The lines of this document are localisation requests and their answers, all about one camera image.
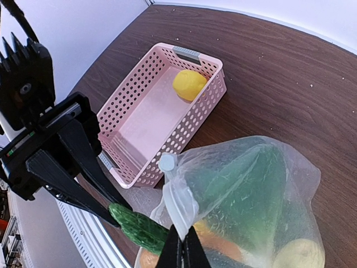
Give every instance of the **gray basket handle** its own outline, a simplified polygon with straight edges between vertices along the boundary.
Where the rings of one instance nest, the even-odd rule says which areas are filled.
[[[176,53],[176,55],[180,59],[187,60],[187,61],[190,61],[192,63],[201,65],[200,58],[199,58],[199,55],[201,53],[199,53],[197,51],[194,51],[194,50],[185,49],[185,48],[183,48],[181,46],[174,46],[172,50]]]

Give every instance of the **plastic basket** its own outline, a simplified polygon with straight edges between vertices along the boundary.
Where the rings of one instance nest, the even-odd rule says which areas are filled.
[[[114,163],[109,171],[123,188],[158,183],[161,154],[179,154],[226,92],[222,67],[219,59],[160,43],[122,81],[98,120],[99,139]],[[184,69],[208,79],[193,102],[172,88]]]

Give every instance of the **wooden table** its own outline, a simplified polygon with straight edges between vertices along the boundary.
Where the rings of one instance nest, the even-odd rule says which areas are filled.
[[[326,267],[356,267],[357,57],[317,37],[236,13],[150,6],[108,46],[74,91],[86,94],[97,112],[158,42],[224,63],[227,94],[187,149],[250,135],[295,147],[322,171],[312,206]],[[153,206],[160,195],[148,191],[144,198]],[[120,230],[105,226],[133,264],[138,248]]]

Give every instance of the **green vegetable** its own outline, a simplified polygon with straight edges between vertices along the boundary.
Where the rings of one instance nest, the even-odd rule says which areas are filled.
[[[145,215],[133,212],[119,204],[110,204],[109,212],[131,241],[160,255],[168,236],[168,229]]]
[[[261,144],[236,160],[226,166],[227,175],[220,180],[237,181],[237,186],[208,214],[207,223],[243,249],[271,255],[286,184],[283,155],[273,145]],[[211,187],[206,195],[222,193]]]

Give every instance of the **yellow fruit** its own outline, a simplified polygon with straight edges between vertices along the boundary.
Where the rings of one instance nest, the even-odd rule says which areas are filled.
[[[324,268],[325,253],[314,241],[296,239],[286,244],[274,260],[273,268]]]
[[[177,95],[187,101],[193,101],[206,85],[207,79],[196,71],[180,71],[173,80],[173,89]]]

